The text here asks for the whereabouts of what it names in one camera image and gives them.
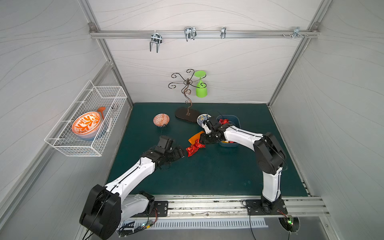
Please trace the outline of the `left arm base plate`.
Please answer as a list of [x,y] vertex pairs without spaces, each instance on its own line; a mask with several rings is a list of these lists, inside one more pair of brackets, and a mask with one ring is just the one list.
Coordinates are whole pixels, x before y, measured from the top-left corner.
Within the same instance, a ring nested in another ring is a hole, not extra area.
[[167,217],[168,207],[168,201],[154,201],[145,212],[133,215],[131,218]]

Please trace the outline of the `metal hook right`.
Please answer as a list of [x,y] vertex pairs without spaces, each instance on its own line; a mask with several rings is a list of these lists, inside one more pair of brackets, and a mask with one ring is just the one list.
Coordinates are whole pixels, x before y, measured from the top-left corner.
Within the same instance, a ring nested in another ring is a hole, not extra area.
[[282,34],[282,36],[284,38],[290,38],[292,40],[293,39],[304,39],[306,37],[306,35],[302,35],[300,33],[300,31],[301,31],[300,27],[296,27],[291,34],[289,34],[289,35]]

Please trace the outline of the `orange goblet in basket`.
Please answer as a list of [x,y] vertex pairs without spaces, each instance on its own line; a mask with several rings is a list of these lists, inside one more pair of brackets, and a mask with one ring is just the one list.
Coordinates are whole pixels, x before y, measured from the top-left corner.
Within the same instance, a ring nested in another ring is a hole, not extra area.
[[106,107],[99,107],[97,111],[101,114],[102,119],[105,119],[104,111],[106,110]]

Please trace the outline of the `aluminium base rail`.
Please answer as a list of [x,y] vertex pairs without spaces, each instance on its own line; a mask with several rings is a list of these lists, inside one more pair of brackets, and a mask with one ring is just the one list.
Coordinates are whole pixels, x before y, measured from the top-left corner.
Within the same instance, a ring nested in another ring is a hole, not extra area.
[[[155,195],[155,201],[168,201],[168,216],[161,219],[246,218],[242,200],[261,199],[260,196],[229,195]],[[292,217],[329,217],[321,197],[282,197],[288,215]],[[284,216],[251,216],[282,218]]]

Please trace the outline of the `aluminium top rail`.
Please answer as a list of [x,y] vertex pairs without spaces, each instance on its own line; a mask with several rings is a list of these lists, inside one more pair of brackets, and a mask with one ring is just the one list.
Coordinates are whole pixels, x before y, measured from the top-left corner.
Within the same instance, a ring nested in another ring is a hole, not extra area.
[[[282,34],[289,35],[293,30],[227,30],[225,39],[290,39],[284,38]],[[160,34],[164,40],[167,39],[186,39],[184,31],[97,31],[90,33],[93,39],[134,39],[150,40],[154,33]],[[305,38],[317,38],[319,31],[301,30]],[[197,30],[197,39],[221,39],[221,30]]]

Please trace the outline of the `blue yellow patterned bowl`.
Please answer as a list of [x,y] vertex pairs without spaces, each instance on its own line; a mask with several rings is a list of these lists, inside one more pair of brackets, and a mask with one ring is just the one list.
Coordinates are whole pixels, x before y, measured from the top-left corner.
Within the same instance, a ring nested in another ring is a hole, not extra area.
[[197,118],[197,123],[200,127],[203,126],[204,121],[208,120],[211,117],[209,114],[201,114]]

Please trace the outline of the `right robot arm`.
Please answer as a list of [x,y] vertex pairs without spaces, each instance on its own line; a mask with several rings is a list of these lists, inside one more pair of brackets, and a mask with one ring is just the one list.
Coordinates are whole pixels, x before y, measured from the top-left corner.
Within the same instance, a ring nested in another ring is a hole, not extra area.
[[202,127],[205,132],[200,135],[199,141],[203,145],[229,141],[253,150],[263,172],[262,199],[275,203],[281,197],[281,175],[286,154],[272,133],[252,133],[232,124],[223,125],[212,118],[203,121]]

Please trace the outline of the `orange tea bag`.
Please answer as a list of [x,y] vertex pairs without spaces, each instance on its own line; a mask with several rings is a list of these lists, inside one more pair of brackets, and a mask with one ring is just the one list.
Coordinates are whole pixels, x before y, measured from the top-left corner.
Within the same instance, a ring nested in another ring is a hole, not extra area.
[[200,139],[200,136],[201,134],[205,133],[205,131],[200,131],[199,133],[193,135],[191,138],[189,138],[188,142],[191,144],[191,145],[194,145],[196,143],[196,141],[198,141]]

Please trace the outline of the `metal double hook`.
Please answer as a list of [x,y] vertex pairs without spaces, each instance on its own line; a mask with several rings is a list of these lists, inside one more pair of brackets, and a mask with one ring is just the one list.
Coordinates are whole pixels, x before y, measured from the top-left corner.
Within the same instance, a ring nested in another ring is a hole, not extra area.
[[197,36],[197,30],[195,27],[186,27],[184,29],[184,34],[186,41],[188,42],[189,40],[195,40]]
[[163,37],[158,34],[154,33],[151,35],[151,41],[150,41],[150,52],[153,50],[154,46],[156,46],[156,53],[159,52],[160,44],[163,42]]

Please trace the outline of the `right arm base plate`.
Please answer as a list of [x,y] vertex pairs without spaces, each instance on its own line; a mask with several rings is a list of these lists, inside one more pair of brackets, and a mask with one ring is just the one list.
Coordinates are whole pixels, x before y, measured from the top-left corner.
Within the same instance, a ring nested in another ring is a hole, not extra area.
[[283,199],[278,198],[275,202],[265,199],[242,200],[242,205],[249,216],[287,216],[288,211]]

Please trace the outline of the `blue plastic storage box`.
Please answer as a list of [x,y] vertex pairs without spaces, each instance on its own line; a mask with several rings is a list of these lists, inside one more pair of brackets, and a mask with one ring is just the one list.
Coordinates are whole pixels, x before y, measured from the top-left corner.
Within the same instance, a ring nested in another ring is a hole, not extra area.
[[[241,127],[241,124],[240,124],[240,120],[237,116],[235,115],[219,115],[217,116],[217,121],[219,121],[219,119],[228,119],[230,121],[229,124],[232,124],[232,126],[230,126],[228,128],[228,130],[231,130],[230,131],[230,140],[223,140],[223,141],[233,141],[233,133],[235,132],[234,130],[234,127],[236,128],[240,128]],[[219,142],[219,145],[221,147],[224,147],[224,148],[235,148],[235,147],[238,147],[239,144],[236,142],[236,141],[233,141],[235,142],[234,144],[223,144],[221,142]]]

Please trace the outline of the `metal double hook middle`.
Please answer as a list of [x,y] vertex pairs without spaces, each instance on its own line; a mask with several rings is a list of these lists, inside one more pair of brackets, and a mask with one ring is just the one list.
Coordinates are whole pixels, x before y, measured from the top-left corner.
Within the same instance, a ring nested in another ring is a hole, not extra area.
[[188,42],[189,40],[195,40],[197,36],[197,30],[195,27],[186,27],[184,29],[184,34],[186,41]]

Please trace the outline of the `metal single hook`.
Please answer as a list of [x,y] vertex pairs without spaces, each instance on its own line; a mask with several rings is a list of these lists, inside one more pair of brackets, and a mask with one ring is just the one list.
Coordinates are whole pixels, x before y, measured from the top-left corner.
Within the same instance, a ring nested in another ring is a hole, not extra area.
[[222,27],[221,28],[221,39],[225,39],[226,38],[226,33],[227,33],[227,28],[226,27]]

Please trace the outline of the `metal double hook left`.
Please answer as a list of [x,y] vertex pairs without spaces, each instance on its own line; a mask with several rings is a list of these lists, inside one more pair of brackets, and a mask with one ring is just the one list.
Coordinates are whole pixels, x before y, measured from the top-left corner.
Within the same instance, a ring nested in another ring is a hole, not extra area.
[[150,41],[150,52],[153,50],[154,46],[156,46],[156,53],[159,52],[160,44],[163,42],[163,37],[158,34],[154,33],[151,35],[151,41]]

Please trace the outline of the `red tea bag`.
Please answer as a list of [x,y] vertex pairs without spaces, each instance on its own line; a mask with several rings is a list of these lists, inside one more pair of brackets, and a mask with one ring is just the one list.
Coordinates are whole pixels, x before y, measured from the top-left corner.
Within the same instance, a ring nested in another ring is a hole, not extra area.
[[219,119],[219,123],[222,125],[229,124],[230,121],[228,119]]
[[200,140],[196,139],[195,143],[186,148],[188,157],[193,156],[199,149],[205,148],[206,145],[202,144]]

